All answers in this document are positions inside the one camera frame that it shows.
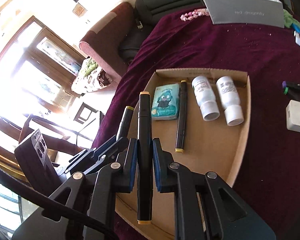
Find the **white plastic bottle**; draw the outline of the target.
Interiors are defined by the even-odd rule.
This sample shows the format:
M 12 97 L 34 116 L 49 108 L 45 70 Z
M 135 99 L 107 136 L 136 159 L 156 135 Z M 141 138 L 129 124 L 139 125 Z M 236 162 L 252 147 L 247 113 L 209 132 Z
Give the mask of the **white plastic bottle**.
M 205 76 L 197 76 L 192 88 L 204 121 L 218 119 L 220 112 L 213 89 Z
M 241 101 L 234 81 L 229 76 L 220 77 L 216 86 L 228 126 L 237 126 L 244 121 Z

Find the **green cloth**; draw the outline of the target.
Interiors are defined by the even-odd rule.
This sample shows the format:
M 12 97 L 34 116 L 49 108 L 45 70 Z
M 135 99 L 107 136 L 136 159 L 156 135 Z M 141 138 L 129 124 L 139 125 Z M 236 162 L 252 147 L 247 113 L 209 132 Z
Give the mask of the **green cloth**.
M 293 28 L 300 32 L 300 22 L 296 20 L 286 9 L 283 10 L 283 20 L 286 28 Z

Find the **teal tissue pack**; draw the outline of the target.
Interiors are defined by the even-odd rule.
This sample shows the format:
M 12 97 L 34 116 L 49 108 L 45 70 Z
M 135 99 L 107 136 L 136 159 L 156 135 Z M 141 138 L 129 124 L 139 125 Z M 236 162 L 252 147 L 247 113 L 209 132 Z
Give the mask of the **teal tissue pack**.
M 179 114 L 180 85 L 173 83 L 155 88 L 151 116 L 153 120 L 175 120 Z

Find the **black marker purple cap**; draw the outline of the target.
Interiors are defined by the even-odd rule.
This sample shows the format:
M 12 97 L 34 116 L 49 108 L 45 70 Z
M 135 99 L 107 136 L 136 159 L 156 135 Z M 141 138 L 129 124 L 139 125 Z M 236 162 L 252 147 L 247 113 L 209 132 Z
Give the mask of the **black marker purple cap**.
M 291 88 L 291 89 L 295 89 L 295 90 L 300 90 L 300 83 L 290 82 L 290 81 L 283 81 L 282 82 L 282 87 L 283 87 L 283 89 Z

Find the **white power adapter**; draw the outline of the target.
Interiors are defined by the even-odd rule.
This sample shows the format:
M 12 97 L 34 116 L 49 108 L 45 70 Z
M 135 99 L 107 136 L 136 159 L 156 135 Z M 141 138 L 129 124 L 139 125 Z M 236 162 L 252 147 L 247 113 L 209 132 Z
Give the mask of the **white power adapter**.
M 290 100 L 286 107 L 286 127 L 300 133 L 300 101 Z

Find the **black marker green cap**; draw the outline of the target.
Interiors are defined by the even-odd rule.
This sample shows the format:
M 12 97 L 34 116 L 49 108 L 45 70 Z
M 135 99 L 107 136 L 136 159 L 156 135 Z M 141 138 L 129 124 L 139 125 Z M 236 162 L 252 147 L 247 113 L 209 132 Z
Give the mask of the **black marker green cap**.
M 299 101 L 300 102 L 300 96 L 293 92 L 291 89 L 288 87 L 283 89 L 283 93 L 287 96 L 289 96 L 292 100 Z

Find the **maroon bedspread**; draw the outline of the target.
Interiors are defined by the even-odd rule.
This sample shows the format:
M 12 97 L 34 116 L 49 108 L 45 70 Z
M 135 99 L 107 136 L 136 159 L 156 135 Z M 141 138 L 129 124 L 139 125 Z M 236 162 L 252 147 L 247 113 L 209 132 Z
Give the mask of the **maroon bedspread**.
M 223 115 L 204 121 L 189 88 L 185 148 L 174 159 L 197 173 L 215 171 L 281 238 L 300 214 L 300 133 L 286 129 L 281 87 L 300 83 L 300 47 L 288 29 L 163 17 L 122 77 L 93 146 L 117 132 L 125 107 L 137 106 L 149 81 L 197 76 L 212 83 L 232 77 L 245 122 L 230 127 Z

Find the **maroon pillow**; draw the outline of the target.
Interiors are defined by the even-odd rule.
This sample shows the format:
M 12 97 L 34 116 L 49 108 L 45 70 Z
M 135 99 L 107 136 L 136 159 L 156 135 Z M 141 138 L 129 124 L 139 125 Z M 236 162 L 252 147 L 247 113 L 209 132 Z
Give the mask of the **maroon pillow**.
M 92 26 L 79 42 L 80 50 L 93 58 L 115 83 L 120 82 L 128 68 L 118 47 L 133 24 L 133 7 L 123 2 Z

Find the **black marker yellow caps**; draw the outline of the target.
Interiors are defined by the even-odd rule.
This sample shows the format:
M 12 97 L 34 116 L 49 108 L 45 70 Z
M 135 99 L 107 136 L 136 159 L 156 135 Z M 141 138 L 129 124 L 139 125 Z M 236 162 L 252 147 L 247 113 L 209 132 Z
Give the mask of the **black marker yellow caps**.
M 180 102 L 179 102 L 179 117 L 177 126 L 177 135 L 175 142 L 175 152 L 183 153 L 184 137 L 187 111 L 187 81 L 182 80 L 180 83 Z

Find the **grey shoe box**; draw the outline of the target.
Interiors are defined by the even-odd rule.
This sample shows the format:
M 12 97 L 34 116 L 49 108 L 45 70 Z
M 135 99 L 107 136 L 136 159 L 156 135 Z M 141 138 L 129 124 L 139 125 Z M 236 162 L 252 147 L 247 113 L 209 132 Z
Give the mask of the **grey shoe box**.
M 283 28 L 280 0 L 203 0 L 213 24 L 251 23 Z

